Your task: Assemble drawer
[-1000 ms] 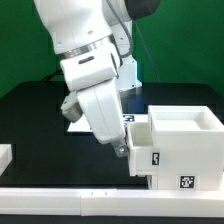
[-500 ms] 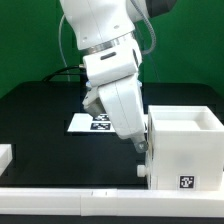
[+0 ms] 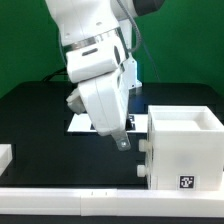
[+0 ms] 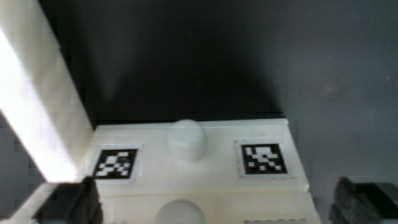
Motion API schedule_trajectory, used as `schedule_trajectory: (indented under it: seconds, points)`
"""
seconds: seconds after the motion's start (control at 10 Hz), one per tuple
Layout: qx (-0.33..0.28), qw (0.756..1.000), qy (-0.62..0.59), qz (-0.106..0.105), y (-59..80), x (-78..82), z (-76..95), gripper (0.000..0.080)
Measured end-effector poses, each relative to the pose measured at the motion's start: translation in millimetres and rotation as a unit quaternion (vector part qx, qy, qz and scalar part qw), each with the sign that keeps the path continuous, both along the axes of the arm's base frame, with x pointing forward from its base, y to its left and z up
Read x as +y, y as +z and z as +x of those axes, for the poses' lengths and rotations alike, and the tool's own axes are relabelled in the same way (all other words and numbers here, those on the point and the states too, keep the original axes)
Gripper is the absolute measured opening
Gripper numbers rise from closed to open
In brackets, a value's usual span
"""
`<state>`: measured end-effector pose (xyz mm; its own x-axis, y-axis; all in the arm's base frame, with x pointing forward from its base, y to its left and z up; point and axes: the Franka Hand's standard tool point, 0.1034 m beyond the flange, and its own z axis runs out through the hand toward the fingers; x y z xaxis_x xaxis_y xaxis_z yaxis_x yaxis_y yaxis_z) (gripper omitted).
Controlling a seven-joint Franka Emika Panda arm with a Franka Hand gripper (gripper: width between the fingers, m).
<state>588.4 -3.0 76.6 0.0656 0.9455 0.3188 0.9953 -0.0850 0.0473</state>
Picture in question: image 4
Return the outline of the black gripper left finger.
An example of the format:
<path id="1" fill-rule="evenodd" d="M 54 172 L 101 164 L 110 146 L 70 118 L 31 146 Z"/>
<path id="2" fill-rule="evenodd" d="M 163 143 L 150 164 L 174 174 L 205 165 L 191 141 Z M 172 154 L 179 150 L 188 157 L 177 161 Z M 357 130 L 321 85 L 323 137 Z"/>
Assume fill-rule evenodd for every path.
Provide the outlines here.
<path id="1" fill-rule="evenodd" d="M 102 224 L 99 193 L 92 177 L 62 183 L 33 214 L 37 224 Z"/>

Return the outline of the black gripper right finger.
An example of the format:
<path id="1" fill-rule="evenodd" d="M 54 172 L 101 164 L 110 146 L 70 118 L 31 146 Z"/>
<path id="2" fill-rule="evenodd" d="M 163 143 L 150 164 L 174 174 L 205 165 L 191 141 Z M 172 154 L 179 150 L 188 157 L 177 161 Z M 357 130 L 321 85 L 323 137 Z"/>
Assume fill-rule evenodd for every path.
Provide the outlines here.
<path id="1" fill-rule="evenodd" d="M 330 224 L 398 224 L 398 186 L 392 183 L 353 183 L 339 179 Z"/>

